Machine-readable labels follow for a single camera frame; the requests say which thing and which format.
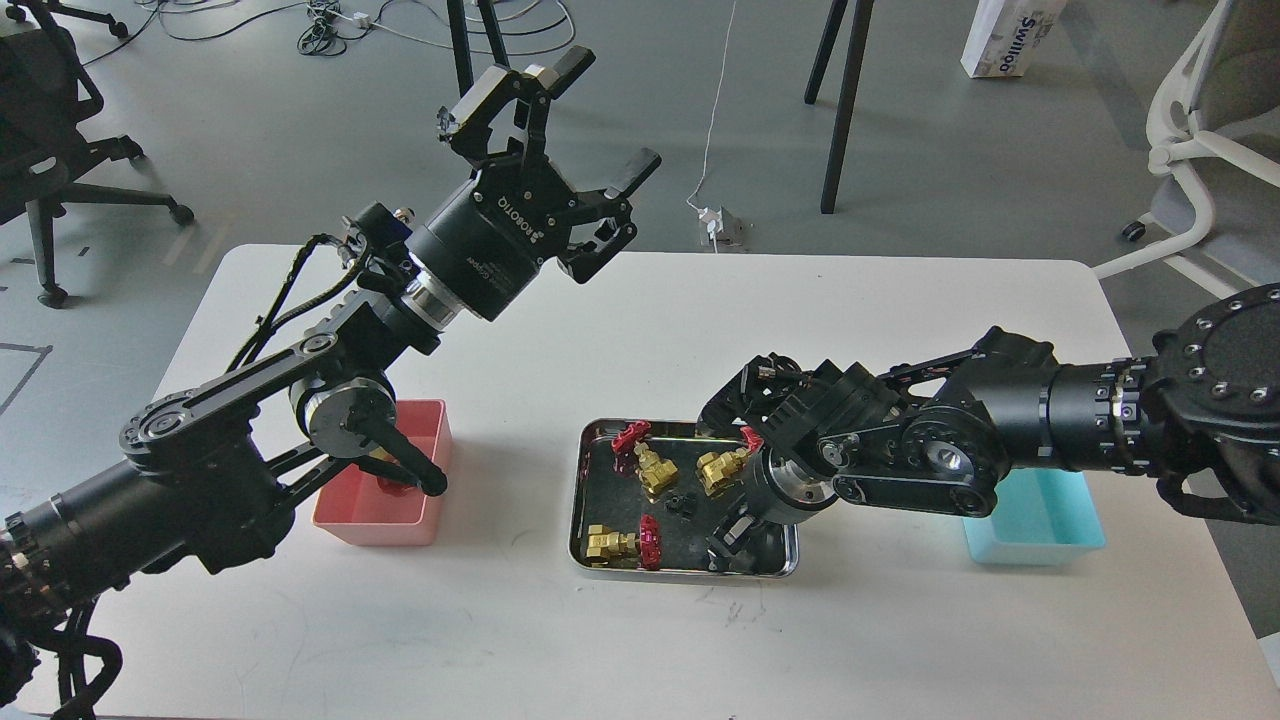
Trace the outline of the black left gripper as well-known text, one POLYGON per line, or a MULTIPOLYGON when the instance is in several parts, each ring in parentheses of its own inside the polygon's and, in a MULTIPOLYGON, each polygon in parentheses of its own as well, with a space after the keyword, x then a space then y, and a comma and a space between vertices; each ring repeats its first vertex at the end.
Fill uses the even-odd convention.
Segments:
POLYGON ((408 251, 470 311, 497 316, 554 256, 577 283, 589 282, 636 236, 631 195, 660 165, 660 155, 640 149, 603 190, 573 192, 547 160, 547 119, 561 97, 596 60, 572 46, 552 67, 513 70, 495 64, 452 108, 438 113, 438 138, 472 168, 425 225, 407 240, 408 251), (490 154, 492 123, 516 102, 504 152, 490 154), (576 225, 596 223, 589 241, 572 241, 576 225))

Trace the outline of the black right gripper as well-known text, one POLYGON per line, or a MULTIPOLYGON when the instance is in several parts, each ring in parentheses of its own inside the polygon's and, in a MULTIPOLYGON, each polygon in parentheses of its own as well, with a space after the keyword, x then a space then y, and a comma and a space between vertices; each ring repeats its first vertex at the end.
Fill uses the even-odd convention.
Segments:
POLYGON ((808 521, 836 503, 829 479, 812 477, 795 461, 762 446, 742 470, 742 493, 707 537, 712 573, 776 575, 780 571, 780 525, 808 521))

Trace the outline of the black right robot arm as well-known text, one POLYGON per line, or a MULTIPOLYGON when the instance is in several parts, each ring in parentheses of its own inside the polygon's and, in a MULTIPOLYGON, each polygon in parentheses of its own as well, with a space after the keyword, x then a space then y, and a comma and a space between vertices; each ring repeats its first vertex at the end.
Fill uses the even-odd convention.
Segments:
POLYGON ((1276 525, 1276 284, 1244 290, 1155 336, 1155 354, 1064 364, 992 327, 970 348, 879 375, 771 354, 704 406, 698 427, 762 437, 708 536, 712 571, 751 571, 753 538, 837 498, 986 518, 1015 468, 1151 477, 1176 512, 1276 525))

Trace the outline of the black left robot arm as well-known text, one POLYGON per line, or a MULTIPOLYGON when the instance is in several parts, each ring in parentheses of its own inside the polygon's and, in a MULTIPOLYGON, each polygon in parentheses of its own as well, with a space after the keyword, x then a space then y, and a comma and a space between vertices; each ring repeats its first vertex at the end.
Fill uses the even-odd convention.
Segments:
POLYGON ((337 306, 292 346, 256 359, 268 316, 230 370, 168 395, 120 429, 118 464, 3 521, 3 702, 58 656, 56 719, 90 719, 119 676, 119 646, 92 635, 97 598, 138 573, 197 559, 211 574, 274 555, 296 509, 348 466, 426 496, 445 473, 397 425, 387 370, 431 354, 467 311, 494 320, 556 261, 590 281, 636 234, 631 195, 659 167, 643 149, 621 179, 573 190, 545 151, 554 100, 594 63, 571 47, 549 67, 486 69, 440 140, 470 178, 421 225, 381 204, 330 243, 347 273, 337 306))

